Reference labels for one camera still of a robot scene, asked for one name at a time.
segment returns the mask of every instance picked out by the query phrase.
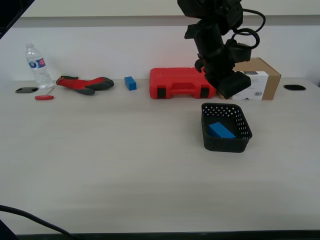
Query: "blue block in basket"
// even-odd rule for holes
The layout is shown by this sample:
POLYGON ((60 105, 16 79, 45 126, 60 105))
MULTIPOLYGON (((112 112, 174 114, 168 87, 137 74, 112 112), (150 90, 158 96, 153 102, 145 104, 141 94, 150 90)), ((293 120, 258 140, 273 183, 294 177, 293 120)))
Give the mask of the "blue block in basket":
POLYGON ((220 122, 209 125, 209 135, 211 137, 222 138, 222 139, 235 139, 236 136, 232 134, 228 129, 225 128, 220 122))
POLYGON ((137 90, 137 83, 132 76, 125 77, 124 82, 130 91, 137 90))

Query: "bottle label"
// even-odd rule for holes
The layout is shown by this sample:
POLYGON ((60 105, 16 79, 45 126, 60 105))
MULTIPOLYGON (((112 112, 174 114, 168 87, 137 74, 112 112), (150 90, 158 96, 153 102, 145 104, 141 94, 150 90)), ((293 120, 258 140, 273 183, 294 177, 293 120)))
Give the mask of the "bottle label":
POLYGON ((41 58, 40 60, 29 61, 29 65, 32 69, 40 69, 46 66, 46 63, 45 63, 45 60, 41 58))

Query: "red tool case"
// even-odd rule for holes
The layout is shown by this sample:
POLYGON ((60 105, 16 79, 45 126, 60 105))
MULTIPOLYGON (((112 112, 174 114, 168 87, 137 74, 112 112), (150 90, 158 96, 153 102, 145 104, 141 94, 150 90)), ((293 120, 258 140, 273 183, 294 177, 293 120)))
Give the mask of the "red tool case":
POLYGON ((154 68, 150 73, 150 97, 171 99, 174 95, 192 95, 196 99, 210 99, 216 89, 195 68, 154 68))

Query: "black cable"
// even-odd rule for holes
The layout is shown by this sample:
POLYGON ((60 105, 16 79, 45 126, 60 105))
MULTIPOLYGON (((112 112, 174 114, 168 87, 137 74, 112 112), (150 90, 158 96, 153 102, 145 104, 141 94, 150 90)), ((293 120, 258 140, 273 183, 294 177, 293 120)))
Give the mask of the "black cable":
POLYGON ((233 32, 234 32, 234 34, 231 38, 232 40, 234 40, 237 35, 242 35, 244 33, 247 33, 249 36, 253 36, 255 39, 255 45, 253 45, 253 46, 235 44, 233 47, 236 47, 238 49, 251 49, 252 50, 252 49, 255 49, 256 47, 258 47, 260 44, 260 37, 259 37, 258 33, 256 33, 256 31, 254 31, 250 28, 236 29, 236 30, 233 30, 233 32))
POLYGON ((44 220, 26 212, 26 211, 22 211, 22 210, 19 210, 19 209, 13 208, 13 207, 9 207, 9 206, 0 205, 0 212, 6 212, 6 213, 15 214, 15 215, 25 217, 27 219, 30 219, 30 220, 36 222, 37 224, 40 224, 40 225, 43 225, 49 229, 55 230, 65 236, 69 237, 72 240, 80 240, 79 238, 77 238, 76 236, 73 236, 71 233, 67 232, 66 230, 63 230, 62 228, 60 228, 58 226, 55 226, 49 222, 46 222, 46 221, 44 221, 44 220))
POLYGON ((253 45, 253 46, 245 46, 245 45, 241 45, 241 44, 234 45, 234 47, 236 47, 238 49, 251 49, 252 50, 252 49, 255 49, 256 47, 258 47, 260 44, 260 37, 258 35, 258 32, 265 26, 267 19, 266 19, 266 16, 263 15, 259 11, 246 9, 246 8, 244 8, 243 11, 247 12, 247 13, 251 13, 251 14, 256 14, 256 15, 259 15, 260 17, 262 17, 262 20, 263 20, 262 24, 257 30, 252 30, 250 28, 242 28, 242 29, 235 28, 235 29, 233 29, 234 34, 232 35, 231 39, 234 40, 237 35, 253 36, 255 38, 255 45, 253 45))
MULTIPOLYGON (((261 29, 264 28, 264 26, 265 26, 265 24, 266 24, 266 21, 267 21, 267 18, 266 18, 265 15, 263 15, 263 14, 262 14, 261 12, 259 12, 259 11, 251 10, 251 9, 246 9, 246 8, 244 8, 243 11, 244 11, 244 12, 247 12, 247 13, 259 15, 259 16, 262 18, 263 22, 262 22, 261 26, 260 26, 257 30, 255 30, 256 33, 258 33, 261 29)), ((250 36, 251 34, 249 34, 249 33, 241 33, 241 34, 238 34, 238 35, 250 36)))

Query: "small screwdriver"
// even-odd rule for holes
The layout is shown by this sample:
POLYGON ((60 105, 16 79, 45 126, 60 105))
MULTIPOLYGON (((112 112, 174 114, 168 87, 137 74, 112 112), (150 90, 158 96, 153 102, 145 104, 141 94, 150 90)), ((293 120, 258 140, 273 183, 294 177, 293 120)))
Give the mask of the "small screwdriver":
POLYGON ((49 95, 55 88, 52 88, 46 95, 41 95, 41 96, 35 96, 35 100, 40 100, 40 101, 44 101, 44 100, 52 100, 55 97, 52 95, 49 95))

